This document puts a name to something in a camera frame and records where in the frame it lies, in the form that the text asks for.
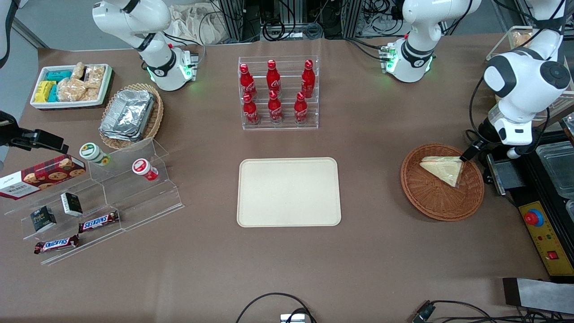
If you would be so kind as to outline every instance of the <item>red button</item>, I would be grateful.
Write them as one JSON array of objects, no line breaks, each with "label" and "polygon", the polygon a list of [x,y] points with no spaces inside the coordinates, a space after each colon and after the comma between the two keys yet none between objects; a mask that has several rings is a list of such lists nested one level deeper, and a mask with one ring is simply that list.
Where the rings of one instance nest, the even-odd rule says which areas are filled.
[{"label": "red button", "polygon": [[550,259],[550,260],[558,259],[558,253],[556,253],[556,251],[549,251],[548,252],[548,259]]},{"label": "red button", "polygon": [[526,212],[526,214],[524,214],[524,221],[530,225],[537,225],[538,215],[536,215],[534,212]]}]

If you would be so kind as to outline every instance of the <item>walkers cookie box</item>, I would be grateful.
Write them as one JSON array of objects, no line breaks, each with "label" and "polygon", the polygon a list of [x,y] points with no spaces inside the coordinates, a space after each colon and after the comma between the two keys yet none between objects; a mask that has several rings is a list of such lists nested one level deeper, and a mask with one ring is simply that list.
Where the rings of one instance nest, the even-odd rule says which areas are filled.
[{"label": "walkers cookie box", "polygon": [[85,173],[84,163],[70,155],[61,155],[0,178],[0,197],[20,199]]}]

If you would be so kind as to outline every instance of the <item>coca-cola bottle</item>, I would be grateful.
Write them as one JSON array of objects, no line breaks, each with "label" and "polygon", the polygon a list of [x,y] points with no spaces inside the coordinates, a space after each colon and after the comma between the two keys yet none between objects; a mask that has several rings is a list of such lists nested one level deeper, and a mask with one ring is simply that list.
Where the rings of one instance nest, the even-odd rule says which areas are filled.
[{"label": "coca-cola bottle", "polygon": [[295,101],[295,123],[302,126],[307,123],[307,102],[305,102],[305,94],[303,92],[297,93],[297,101]]},{"label": "coca-cola bottle", "polygon": [[313,61],[308,59],[305,61],[305,70],[301,76],[301,91],[306,98],[312,98],[314,88],[315,72],[313,71]]},{"label": "coca-cola bottle", "polygon": [[257,90],[255,89],[255,80],[251,73],[249,73],[249,68],[247,64],[241,64],[239,66],[239,71],[241,72],[241,77],[239,78],[239,82],[241,83],[241,88],[243,89],[243,93],[251,94],[251,99],[255,100],[257,97]]},{"label": "coca-cola bottle", "polygon": [[245,121],[250,125],[259,124],[259,114],[257,113],[257,106],[251,100],[251,94],[245,93],[243,95],[243,114]]},{"label": "coca-cola bottle", "polygon": [[269,91],[269,117],[274,124],[280,124],[283,121],[283,113],[281,112],[281,102],[277,98],[277,92],[274,90]]},{"label": "coca-cola bottle", "polygon": [[267,87],[269,91],[276,91],[277,97],[281,98],[281,76],[276,67],[277,63],[274,60],[267,61]]}]

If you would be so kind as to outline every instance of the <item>brown wicker basket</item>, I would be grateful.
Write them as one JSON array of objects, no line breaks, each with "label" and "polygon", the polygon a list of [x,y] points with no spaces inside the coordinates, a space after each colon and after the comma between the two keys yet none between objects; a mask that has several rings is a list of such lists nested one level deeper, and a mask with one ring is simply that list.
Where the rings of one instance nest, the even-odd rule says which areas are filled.
[{"label": "brown wicker basket", "polygon": [[[152,107],[153,110],[150,113],[150,116],[148,119],[148,124],[146,125],[144,133],[143,133],[143,139],[155,137],[158,130],[160,130],[161,119],[164,116],[164,103],[161,101],[160,94],[152,86],[150,86],[148,84],[140,84],[140,83],[128,85],[128,86],[124,87],[123,89],[121,89],[120,91],[122,91],[122,90],[135,90],[135,91],[145,90],[145,91],[149,91],[149,92],[153,93],[153,95],[156,97],[156,101],[154,102],[153,107]],[[104,115],[102,116],[102,121],[106,117],[106,114],[110,110],[111,103],[115,99],[115,97],[118,95],[118,93],[119,93],[119,91],[116,94],[114,94],[114,96],[108,102],[106,109],[104,110]],[[135,142],[128,141],[128,140],[111,139],[111,138],[104,136],[102,133],[100,133],[100,137],[102,138],[102,141],[106,144],[106,146],[108,146],[110,148],[114,148],[114,149],[122,149],[122,148],[125,148],[125,147],[135,143]]]},{"label": "brown wicker basket", "polygon": [[473,162],[464,163],[457,187],[446,184],[419,165],[423,157],[461,154],[462,151],[451,146],[427,144],[411,151],[402,162],[402,189],[420,212],[441,221],[459,221],[478,210],[484,198],[484,184]]}]

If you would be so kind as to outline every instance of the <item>yellow control panel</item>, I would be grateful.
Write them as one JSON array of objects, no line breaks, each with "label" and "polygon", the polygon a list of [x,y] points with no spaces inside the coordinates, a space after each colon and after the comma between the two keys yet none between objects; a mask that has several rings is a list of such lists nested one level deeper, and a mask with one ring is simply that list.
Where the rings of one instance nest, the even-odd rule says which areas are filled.
[{"label": "yellow control panel", "polygon": [[518,208],[540,258],[551,276],[574,276],[574,268],[539,201]]}]

